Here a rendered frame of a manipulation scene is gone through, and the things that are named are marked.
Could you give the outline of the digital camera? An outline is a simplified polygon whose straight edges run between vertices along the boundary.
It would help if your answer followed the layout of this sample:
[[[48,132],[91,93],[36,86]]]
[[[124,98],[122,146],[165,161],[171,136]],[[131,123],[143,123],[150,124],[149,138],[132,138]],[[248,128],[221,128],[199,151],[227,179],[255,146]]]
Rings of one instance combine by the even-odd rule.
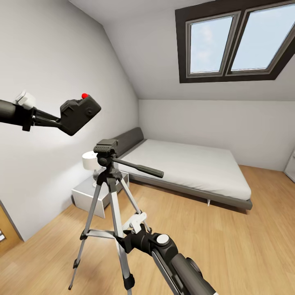
[[[74,136],[102,110],[91,95],[83,93],[81,97],[80,100],[67,100],[60,107],[60,118],[55,121],[63,125],[58,129],[69,136]]]

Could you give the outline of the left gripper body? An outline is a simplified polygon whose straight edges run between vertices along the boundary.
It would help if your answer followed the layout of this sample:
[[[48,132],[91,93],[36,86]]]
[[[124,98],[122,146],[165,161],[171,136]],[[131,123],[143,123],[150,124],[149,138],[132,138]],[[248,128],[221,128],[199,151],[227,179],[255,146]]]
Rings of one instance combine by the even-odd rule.
[[[11,102],[0,100],[0,123],[8,123],[23,127],[29,132],[32,125],[34,108],[30,110],[15,105]]]

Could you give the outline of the camera tripod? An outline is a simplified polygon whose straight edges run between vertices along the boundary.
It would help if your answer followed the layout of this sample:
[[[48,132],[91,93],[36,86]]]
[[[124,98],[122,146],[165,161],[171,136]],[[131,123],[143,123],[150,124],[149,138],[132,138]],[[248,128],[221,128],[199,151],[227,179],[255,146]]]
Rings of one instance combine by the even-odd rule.
[[[77,271],[77,267],[80,263],[80,257],[82,254],[82,250],[84,248],[85,240],[88,238],[88,236],[94,236],[94,237],[115,239],[118,256],[120,260],[120,265],[121,265],[121,270],[123,274],[124,287],[127,290],[128,295],[132,295],[132,287],[134,287],[135,280],[134,280],[133,274],[131,274],[129,271],[130,269],[129,269],[129,265],[127,261],[127,253],[125,252],[125,249],[116,240],[116,236],[124,238],[123,231],[129,230],[130,229],[129,224],[138,216],[140,216],[143,212],[138,208],[138,205],[136,204],[131,192],[129,191],[128,186],[126,185],[123,179],[121,171],[117,169],[113,169],[113,163],[117,162],[126,166],[130,166],[141,172],[144,172],[159,178],[163,178],[164,172],[158,169],[153,169],[153,168],[142,166],[142,165],[135,165],[133,163],[118,159],[119,153],[117,153],[116,151],[116,147],[118,146],[118,143],[119,143],[119,140],[116,140],[116,139],[102,139],[100,142],[96,144],[96,146],[93,149],[93,152],[97,153],[96,157],[98,158],[99,165],[106,167],[106,170],[101,172],[98,176],[97,186],[95,188],[95,193],[94,193],[91,208],[88,214],[86,226],[80,236],[80,240],[82,240],[82,243],[80,246],[78,257],[74,261],[73,269],[75,269],[75,271],[72,277],[71,284],[68,288],[69,290],[71,290],[73,286],[74,277]],[[131,204],[136,210],[136,213],[123,226],[121,223],[118,197],[116,192],[117,180],[119,181],[127,197],[129,198]],[[110,198],[110,204],[111,204],[114,231],[89,229],[103,182],[106,182],[108,186],[108,190],[109,190],[109,198]],[[148,227],[146,220],[144,220],[143,223],[146,227],[147,232],[152,234],[152,228]]]

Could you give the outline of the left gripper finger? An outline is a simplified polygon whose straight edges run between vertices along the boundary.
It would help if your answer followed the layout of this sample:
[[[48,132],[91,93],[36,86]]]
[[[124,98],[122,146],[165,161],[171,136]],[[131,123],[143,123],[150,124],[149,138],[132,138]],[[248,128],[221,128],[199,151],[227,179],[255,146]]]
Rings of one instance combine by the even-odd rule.
[[[58,119],[58,117],[53,116],[53,115],[51,115],[49,113],[43,112],[41,110],[38,110],[36,107],[34,108],[33,116],[34,117],[39,116],[39,117],[42,117],[42,118],[49,119],[51,121],[56,121]]]
[[[42,126],[42,127],[59,127],[62,128],[63,125],[61,123],[57,123],[55,121],[51,121],[46,118],[42,118],[39,116],[32,118],[32,125],[31,126]]]

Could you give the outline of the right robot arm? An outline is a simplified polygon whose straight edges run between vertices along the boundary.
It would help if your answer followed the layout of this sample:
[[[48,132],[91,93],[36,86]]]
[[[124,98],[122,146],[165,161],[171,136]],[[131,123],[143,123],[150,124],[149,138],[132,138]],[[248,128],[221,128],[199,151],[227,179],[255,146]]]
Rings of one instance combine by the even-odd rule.
[[[116,236],[118,243],[129,254],[135,247],[153,257],[174,295],[218,295],[203,278],[198,265],[190,257],[185,258],[170,236],[147,232],[143,212],[124,230],[125,238]]]

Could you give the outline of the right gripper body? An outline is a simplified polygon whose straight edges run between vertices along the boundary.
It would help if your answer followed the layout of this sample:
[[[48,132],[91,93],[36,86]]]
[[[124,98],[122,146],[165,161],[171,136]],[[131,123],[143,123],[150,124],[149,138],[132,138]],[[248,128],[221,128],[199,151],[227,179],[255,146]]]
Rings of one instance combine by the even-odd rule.
[[[144,236],[149,233],[147,232],[144,223],[140,223],[140,226],[142,229],[137,234],[130,233],[130,234],[126,235],[125,238],[122,239],[122,243],[123,243],[125,252],[127,254],[129,254],[135,247],[143,252],[142,240],[143,240]]]

